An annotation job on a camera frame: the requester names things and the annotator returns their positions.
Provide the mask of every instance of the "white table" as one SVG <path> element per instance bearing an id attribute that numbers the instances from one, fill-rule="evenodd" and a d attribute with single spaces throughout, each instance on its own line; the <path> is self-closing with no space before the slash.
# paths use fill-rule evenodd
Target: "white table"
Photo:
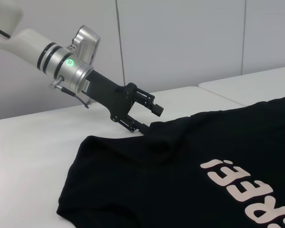
<path id="1" fill-rule="evenodd" d="M 206 82 L 199 86 L 230 101 L 249 106 L 285 97 L 285 67 Z"/>
<path id="2" fill-rule="evenodd" d="M 135 105 L 130 115 L 145 124 L 241 106 L 198 87 L 154 93 L 165 108 L 156 117 Z M 80 143 L 89 135 L 138 136 L 109 118 L 100 104 L 0 120 L 0 228 L 73 228 L 56 214 L 58 198 Z"/>

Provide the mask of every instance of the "cable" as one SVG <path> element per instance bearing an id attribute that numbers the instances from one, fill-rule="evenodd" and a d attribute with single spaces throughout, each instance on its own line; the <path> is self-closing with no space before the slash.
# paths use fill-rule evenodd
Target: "cable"
<path id="1" fill-rule="evenodd" d="M 83 103 L 84 106 L 85 106 L 87 109 L 89 108 L 89 106 L 87 106 L 87 104 L 86 104 L 80 97 L 78 97 L 77 95 L 75 95 L 75 97 L 76 97 L 79 101 L 81 101 L 81 103 Z"/>
<path id="2" fill-rule="evenodd" d="M 61 87 L 61 91 L 64 92 L 65 94 L 69 94 L 70 96 L 73 96 L 75 98 L 77 98 L 81 103 L 84 104 L 84 106 L 88 109 L 89 106 L 87 105 L 87 103 L 85 103 L 80 97 L 78 97 L 76 95 L 76 93 L 73 93 L 72 91 L 68 90 L 67 88 L 65 87 Z"/>

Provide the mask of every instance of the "white robotic arm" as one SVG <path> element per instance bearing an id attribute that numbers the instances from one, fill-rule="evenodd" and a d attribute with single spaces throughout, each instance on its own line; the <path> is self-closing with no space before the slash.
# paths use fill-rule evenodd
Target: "white robotic arm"
<path id="1" fill-rule="evenodd" d="M 146 133 L 148 130 L 146 125 L 128 115 L 134 102 L 144 105 L 157 116 L 162 114 L 163 108 L 153 104 L 153 95 L 133 83 L 119 86 L 94 71 L 91 64 L 100 37 L 89 27 L 82 26 L 72 44 L 63 48 L 32 29 L 12 36 L 21 17 L 22 10 L 12 0 L 0 0 L 0 49 L 13 53 L 53 77 L 52 88 L 79 100 L 77 93 L 86 94 L 105 106 L 114 122 L 131 132 L 139 129 Z"/>

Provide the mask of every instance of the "black t-shirt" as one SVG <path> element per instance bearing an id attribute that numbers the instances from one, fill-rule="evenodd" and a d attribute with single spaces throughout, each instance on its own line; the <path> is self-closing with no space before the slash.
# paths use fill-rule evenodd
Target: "black t-shirt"
<path id="1" fill-rule="evenodd" d="M 87 137 L 57 213 L 77 228 L 285 228 L 285 98 Z"/>

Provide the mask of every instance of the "green indicator light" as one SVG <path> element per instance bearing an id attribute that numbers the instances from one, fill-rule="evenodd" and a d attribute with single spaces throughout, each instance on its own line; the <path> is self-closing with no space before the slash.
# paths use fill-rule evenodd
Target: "green indicator light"
<path id="1" fill-rule="evenodd" d="M 72 59 L 67 59 L 67 60 L 66 60 L 66 64 L 67 64 L 69 67 L 71 67 L 72 65 L 74 65 L 74 60 L 72 60 Z"/>

